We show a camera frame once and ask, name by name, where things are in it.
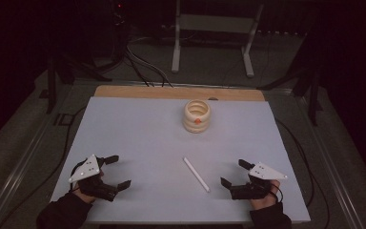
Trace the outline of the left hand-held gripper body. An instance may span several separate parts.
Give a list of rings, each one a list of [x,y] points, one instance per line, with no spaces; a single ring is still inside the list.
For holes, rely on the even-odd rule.
[[[101,178],[101,168],[105,157],[91,155],[77,163],[71,171],[69,184],[71,187],[78,182],[81,192],[87,196],[113,201],[118,193],[117,188],[105,184]]]

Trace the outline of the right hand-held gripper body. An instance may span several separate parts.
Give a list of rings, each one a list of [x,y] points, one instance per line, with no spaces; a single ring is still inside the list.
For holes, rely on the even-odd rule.
[[[287,179],[288,177],[272,167],[258,162],[248,171],[249,182],[233,186],[230,191],[232,199],[261,199],[271,191],[271,180]]]

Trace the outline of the white pen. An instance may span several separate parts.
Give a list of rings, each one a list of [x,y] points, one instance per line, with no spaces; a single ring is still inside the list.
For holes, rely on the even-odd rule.
[[[183,157],[183,161],[184,163],[187,165],[187,167],[189,168],[189,170],[193,173],[194,177],[198,180],[198,182],[201,184],[201,186],[204,188],[204,190],[207,193],[211,192],[210,187],[208,186],[208,184],[204,181],[204,179],[201,177],[201,175],[195,170],[195,168],[193,167],[193,165],[191,164],[191,162],[186,158]]]

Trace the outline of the cream ringed pen holder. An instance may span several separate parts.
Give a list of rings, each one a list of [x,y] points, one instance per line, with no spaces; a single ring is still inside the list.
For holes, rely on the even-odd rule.
[[[207,130],[211,121],[211,108],[206,101],[194,99],[184,107],[183,126],[195,134]]]

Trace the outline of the person's right hand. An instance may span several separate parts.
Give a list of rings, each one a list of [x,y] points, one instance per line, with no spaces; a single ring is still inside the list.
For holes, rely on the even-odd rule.
[[[278,203],[278,197],[276,194],[279,191],[280,182],[278,180],[271,180],[271,184],[271,191],[265,198],[250,199],[250,204],[252,205],[254,210],[268,208]]]

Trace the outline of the person's left hand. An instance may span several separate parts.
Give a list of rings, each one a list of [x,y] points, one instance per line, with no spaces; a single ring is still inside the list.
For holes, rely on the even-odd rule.
[[[92,204],[96,201],[96,197],[93,196],[87,196],[85,194],[83,194],[79,188],[79,183],[76,182],[72,188],[72,192],[78,196],[79,198],[81,198],[84,202],[88,203],[88,204]]]

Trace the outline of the white table mat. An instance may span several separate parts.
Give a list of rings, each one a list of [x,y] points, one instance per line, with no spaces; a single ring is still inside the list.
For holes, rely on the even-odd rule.
[[[295,223],[309,220],[298,182],[270,105],[256,101],[213,101],[211,124],[201,134],[182,125],[185,101],[93,97],[65,161],[52,197],[70,188],[72,168],[91,155],[117,155],[103,166],[105,183],[131,186],[114,201],[98,200],[92,223],[247,223],[251,206],[233,200],[220,179],[248,180],[238,160],[262,162],[286,175],[281,182],[284,212]],[[186,157],[211,189],[207,193],[183,161]]]

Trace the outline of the black tripod stand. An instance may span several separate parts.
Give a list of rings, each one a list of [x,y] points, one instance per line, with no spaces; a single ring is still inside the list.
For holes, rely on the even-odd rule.
[[[102,82],[110,82],[111,80],[97,71],[95,71],[92,67],[89,67],[82,62],[77,61],[76,59],[70,57],[65,53],[50,53],[47,59],[47,79],[48,79],[48,88],[46,89],[45,97],[48,99],[48,107],[47,114],[51,114],[57,101],[57,90],[56,90],[56,73],[58,69],[58,65],[60,63],[69,64],[72,67],[75,67],[78,71],[86,74],[88,77],[93,78]]]
[[[284,84],[285,82],[297,79],[296,84],[292,88],[292,93],[297,97],[301,97],[304,96],[305,93],[309,93],[307,116],[309,117],[312,124],[316,126],[316,112],[319,107],[317,96],[321,68],[321,65],[314,67],[301,67],[298,70],[286,73],[283,77],[273,81],[272,83],[259,86],[257,89],[261,91],[270,91],[279,85]]]

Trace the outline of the dark equipment rack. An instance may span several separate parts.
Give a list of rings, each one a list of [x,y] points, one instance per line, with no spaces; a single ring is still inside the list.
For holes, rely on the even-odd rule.
[[[109,0],[111,13],[112,28],[112,55],[111,59],[114,63],[119,63],[127,46],[127,30],[126,13],[124,11],[123,0]]]

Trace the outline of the grey metal stand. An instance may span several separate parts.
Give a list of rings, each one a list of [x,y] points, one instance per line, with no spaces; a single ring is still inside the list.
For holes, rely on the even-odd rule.
[[[172,72],[179,72],[181,31],[218,31],[248,34],[247,43],[241,48],[241,55],[246,75],[254,77],[250,50],[263,10],[264,5],[258,4],[254,16],[251,18],[187,14],[181,12],[181,0],[176,0]]]

